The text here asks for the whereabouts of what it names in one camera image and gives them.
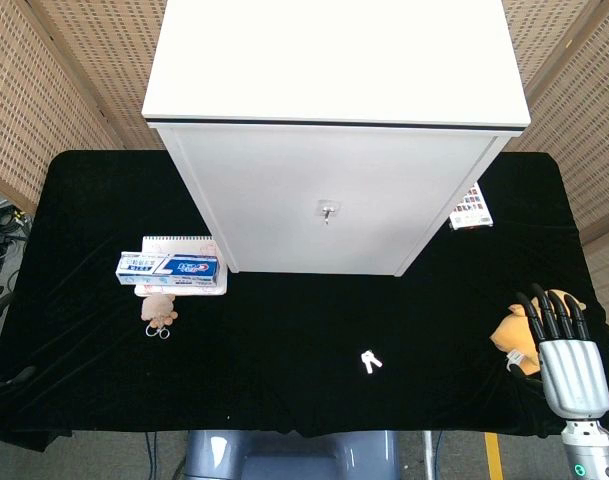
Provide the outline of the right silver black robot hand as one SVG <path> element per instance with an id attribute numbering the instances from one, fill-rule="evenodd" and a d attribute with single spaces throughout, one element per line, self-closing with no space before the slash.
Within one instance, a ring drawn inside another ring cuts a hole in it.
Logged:
<path id="1" fill-rule="evenodd" d="M 609 389 L 597 344 L 579 302 L 532 285 L 535 300 L 518 292 L 540 366 L 549 408 L 565 420 L 597 420 L 609 411 Z"/>

